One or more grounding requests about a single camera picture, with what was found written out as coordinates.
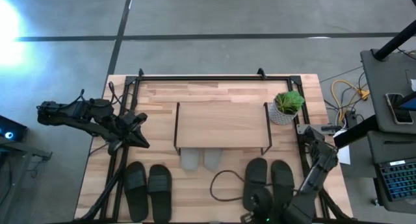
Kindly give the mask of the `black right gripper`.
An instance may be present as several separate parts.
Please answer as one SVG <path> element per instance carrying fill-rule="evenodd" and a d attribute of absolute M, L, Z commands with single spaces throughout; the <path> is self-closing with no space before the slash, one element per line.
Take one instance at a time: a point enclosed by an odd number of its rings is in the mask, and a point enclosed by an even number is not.
<path fill-rule="evenodd" d="M 282 198 L 282 189 L 273 187 L 272 192 L 267 188 L 261 187 L 243 193 L 243 207 L 248 213 L 240 217 L 242 224 L 278 224 L 281 223 L 281 204 L 278 203 Z"/>

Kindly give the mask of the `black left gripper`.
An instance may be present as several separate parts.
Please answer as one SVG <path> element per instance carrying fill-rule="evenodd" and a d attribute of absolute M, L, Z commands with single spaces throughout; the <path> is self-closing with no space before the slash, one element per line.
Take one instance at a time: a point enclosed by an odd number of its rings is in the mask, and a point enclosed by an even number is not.
<path fill-rule="evenodd" d="M 113 114 L 113 131 L 117 140 L 131 147 L 149 148 L 150 143 L 142 133 L 142 124 L 147 118 L 148 115 L 143 112 L 137 115 L 132 112 L 118 116 Z"/>

